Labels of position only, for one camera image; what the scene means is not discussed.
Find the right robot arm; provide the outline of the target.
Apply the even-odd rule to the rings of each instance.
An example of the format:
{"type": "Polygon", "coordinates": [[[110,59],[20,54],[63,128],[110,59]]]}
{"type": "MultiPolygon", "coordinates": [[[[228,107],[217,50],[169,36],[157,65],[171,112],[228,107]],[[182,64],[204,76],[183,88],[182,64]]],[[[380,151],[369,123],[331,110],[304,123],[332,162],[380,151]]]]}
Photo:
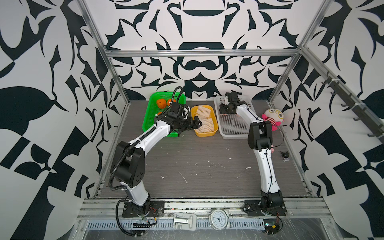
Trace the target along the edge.
{"type": "Polygon", "coordinates": [[[261,200],[258,209],[272,212],[284,206],[283,194],[277,183],[272,161],[273,131],[270,122],[263,121],[251,110],[250,104],[240,100],[235,92],[225,94],[219,112],[238,115],[249,127],[248,145],[254,151],[261,177],[261,200]]]}

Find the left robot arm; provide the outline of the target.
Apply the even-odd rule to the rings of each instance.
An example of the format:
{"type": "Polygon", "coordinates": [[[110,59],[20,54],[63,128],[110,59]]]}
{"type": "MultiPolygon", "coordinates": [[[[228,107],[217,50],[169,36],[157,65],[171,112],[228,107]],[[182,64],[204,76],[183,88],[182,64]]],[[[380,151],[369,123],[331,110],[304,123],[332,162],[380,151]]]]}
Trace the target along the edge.
{"type": "Polygon", "coordinates": [[[146,206],[150,201],[143,183],[146,156],[170,133],[180,134],[203,126],[202,120],[192,117],[190,110],[186,104],[173,102],[159,115],[155,115],[154,124],[147,131],[128,143],[120,142],[111,165],[109,189],[125,191],[132,197],[133,205],[146,206]]]}

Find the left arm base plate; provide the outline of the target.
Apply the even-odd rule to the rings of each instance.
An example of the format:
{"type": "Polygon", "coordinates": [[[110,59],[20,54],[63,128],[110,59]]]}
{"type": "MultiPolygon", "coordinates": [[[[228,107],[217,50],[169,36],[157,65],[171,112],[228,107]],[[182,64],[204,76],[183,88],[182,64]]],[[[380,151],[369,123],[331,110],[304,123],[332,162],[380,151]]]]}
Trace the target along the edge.
{"type": "Polygon", "coordinates": [[[144,215],[145,217],[156,217],[162,214],[165,208],[164,201],[148,200],[143,206],[136,205],[131,202],[124,202],[124,209],[122,213],[123,218],[135,218],[144,215]]]}

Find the white foam net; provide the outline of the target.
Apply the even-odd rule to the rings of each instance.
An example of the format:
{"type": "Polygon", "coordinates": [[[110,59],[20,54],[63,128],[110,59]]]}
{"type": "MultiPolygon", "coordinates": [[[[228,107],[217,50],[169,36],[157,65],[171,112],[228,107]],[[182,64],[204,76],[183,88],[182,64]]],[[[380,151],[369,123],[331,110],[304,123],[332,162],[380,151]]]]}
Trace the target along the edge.
{"type": "Polygon", "coordinates": [[[196,130],[198,133],[210,133],[215,130],[213,119],[211,118],[202,119],[201,122],[202,122],[202,126],[196,130]]]}
{"type": "Polygon", "coordinates": [[[203,119],[207,119],[207,118],[210,118],[211,117],[211,110],[209,108],[206,108],[204,106],[198,106],[197,110],[196,110],[196,114],[200,117],[202,117],[203,119]]]}

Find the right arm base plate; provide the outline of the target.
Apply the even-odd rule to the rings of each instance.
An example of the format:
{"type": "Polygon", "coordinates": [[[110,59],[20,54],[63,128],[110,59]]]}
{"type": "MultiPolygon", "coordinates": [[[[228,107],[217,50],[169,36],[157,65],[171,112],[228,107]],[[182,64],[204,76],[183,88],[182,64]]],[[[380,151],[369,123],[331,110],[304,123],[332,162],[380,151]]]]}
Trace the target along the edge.
{"type": "Polygon", "coordinates": [[[249,217],[272,217],[286,216],[287,208],[284,202],[275,203],[271,201],[261,200],[246,200],[242,211],[249,217]]]}

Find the orange toy fruit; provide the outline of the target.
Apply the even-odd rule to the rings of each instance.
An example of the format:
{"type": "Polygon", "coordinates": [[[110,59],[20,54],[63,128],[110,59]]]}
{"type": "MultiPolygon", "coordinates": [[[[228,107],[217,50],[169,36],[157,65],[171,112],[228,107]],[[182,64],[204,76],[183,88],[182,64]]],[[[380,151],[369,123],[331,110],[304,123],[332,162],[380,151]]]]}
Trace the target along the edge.
{"type": "Polygon", "coordinates": [[[168,104],[167,104],[167,102],[166,102],[165,99],[158,99],[158,100],[156,101],[156,104],[157,104],[157,107],[158,107],[159,109],[165,109],[165,108],[168,106],[168,104]]]}

